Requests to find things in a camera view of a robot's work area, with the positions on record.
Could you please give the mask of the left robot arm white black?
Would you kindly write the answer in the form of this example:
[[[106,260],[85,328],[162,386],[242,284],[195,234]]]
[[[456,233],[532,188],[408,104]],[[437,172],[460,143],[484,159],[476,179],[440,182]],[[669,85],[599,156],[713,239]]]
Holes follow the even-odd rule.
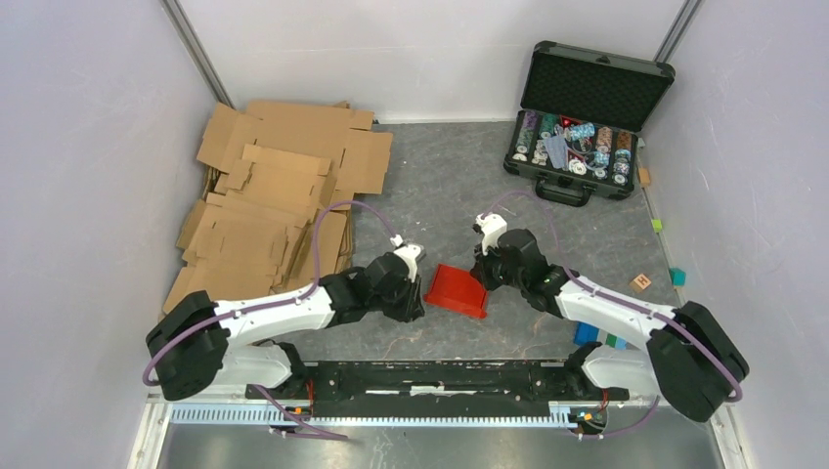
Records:
[[[297,290],[247,300],[212,300],[187,294],[147,335],[148,386],[169,402],[221,386],[261,385],[284,398],[307,385],[294,346],[264,340],[304,330],[355,323],[380,312],[398,322],[424,315],[418,263],[421,246],[405,244],[365,267],[322,277]]]

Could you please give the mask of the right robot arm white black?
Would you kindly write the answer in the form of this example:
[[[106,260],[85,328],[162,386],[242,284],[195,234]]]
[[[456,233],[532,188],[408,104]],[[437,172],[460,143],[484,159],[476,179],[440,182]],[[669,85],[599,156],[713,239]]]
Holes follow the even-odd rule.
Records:
[[[477,228],[472,276],[488,291],[518,290],[533,309],[587,323],[624,339],[617,351],[590,345],[564,373],[567,391],[588,399],[601,388],[659,396],[690,420],[706,422],[742,399],[750,366],[705,306],[634,299],[550,263],[527,229]]]

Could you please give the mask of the red paper box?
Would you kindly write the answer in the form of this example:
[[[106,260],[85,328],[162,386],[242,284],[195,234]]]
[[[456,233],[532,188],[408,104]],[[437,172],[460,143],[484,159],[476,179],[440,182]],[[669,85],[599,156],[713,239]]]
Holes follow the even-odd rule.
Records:
[[[488,291],[469,271],[438,264],[425,303],[482,320],[487,316]]]

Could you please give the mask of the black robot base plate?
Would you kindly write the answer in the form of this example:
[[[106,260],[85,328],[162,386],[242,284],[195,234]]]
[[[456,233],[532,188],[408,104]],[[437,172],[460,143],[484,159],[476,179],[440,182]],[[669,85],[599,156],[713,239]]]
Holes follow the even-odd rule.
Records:
[[[281,404],[309,400],[316,417],[541,417],[548,405],[625,401],[562,361],[309,362],[271,390]]]

